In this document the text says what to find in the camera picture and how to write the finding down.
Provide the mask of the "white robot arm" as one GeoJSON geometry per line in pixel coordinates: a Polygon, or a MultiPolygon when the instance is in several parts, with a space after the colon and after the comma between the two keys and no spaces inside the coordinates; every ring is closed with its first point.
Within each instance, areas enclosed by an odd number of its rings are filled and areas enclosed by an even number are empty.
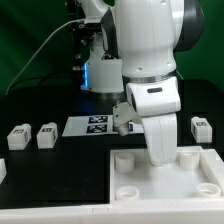
{"type": "Polygon", "coordinates": [[[198,0],[80,0],[86,19],[101,28],[101,51],[118,65],[124,101],[113,107],[113,124],[122,136],[129,123],[143,126],[151,163],[173,162],[181,109],[175,75],[176,52],[191,49],[204,29],[198,0]]]}

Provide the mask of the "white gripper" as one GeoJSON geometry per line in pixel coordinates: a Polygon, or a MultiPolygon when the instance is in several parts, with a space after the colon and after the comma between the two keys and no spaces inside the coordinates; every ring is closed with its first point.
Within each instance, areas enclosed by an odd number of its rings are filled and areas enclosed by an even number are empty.
{"type": "Polygon", "coordinates": [[[142,119],[144,136],[151,163],[172,163],[177,151],[177,117],[175,113],[142,119]]]}

